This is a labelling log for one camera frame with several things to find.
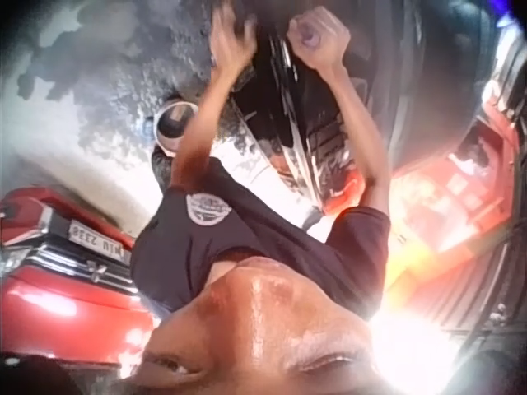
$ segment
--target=man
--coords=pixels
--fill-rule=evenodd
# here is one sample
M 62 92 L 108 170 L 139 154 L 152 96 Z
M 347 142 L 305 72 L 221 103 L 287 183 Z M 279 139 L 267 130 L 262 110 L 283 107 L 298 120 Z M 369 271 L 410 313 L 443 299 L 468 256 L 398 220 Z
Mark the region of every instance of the man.
M 209 157 L 222 107 L 256 51 L 254 23 L 242 38 L 234 24 L 230 6 L 214 12 L 210 85 L 133 250 L 133 279 L 164 320 L 132 382 L 143 393 L 363 393 L 380 383 L 364 320 L 383 291 L 390 171 L 342 65 L 350 34 L 323 7 L 288 32 L 296 56 L 334 93 L 366 181 L 360 206 L 343 212 L 322 244 Z M 306 26 L 317 45 L 303 43 Z

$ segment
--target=red car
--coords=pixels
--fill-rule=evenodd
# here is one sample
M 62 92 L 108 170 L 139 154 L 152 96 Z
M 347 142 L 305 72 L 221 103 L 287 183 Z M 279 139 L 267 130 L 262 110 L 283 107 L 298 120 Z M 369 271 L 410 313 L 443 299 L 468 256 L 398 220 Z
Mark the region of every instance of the red car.
M 153 329 L 129 275 L 133 238 L 46 188 L 9 193 L 2 221 L 2 356 L 118 372 Z

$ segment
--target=license plate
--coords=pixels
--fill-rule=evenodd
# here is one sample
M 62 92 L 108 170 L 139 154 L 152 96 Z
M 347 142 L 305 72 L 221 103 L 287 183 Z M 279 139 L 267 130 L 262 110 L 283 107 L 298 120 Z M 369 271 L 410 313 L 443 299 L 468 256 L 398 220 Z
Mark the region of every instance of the license plate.
M 121 243 L 95 232 L 80 222 L 72 221 L 69 226 L 69 239 L 73 243 L 80 244 L 108 258 L 124 261 L 124 250 Z

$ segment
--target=car grille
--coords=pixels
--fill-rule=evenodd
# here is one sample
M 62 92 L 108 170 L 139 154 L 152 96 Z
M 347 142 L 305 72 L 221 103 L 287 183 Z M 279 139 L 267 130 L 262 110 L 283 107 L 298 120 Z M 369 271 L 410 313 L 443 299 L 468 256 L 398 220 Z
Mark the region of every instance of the car grille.
M 26 263 L 121 293 L 137 294 L 128 267 L 77 249 L 71 243 L 43 243 L 28 255 Z

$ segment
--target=raised arm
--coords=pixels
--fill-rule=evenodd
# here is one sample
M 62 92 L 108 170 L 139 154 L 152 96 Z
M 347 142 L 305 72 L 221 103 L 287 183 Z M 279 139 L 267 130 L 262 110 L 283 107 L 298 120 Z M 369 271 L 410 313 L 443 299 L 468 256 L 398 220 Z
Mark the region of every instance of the raised arm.
M 292 20 L 287 36 L 296 56 L 320 74 L 335 96 L 357 168 L 366 183 L 361 206 L 389 214 L 388 153 L 343 66 L 343 55 L 351 39 L 349 30 L 326 8 L 317 7 Z
M 210 45 L 215 67 L 198 112 L 187 125 L 172 162 L 172 186 L 177 185 L 185 189 L 198 186 L 208 166 L 212 144 L 229 92 L 256 52 L 254 22 L 247 21 L 244 37 L 238 38 L 235 35 L 235 21 L 235 14 L 228 2 L 214 10 Z

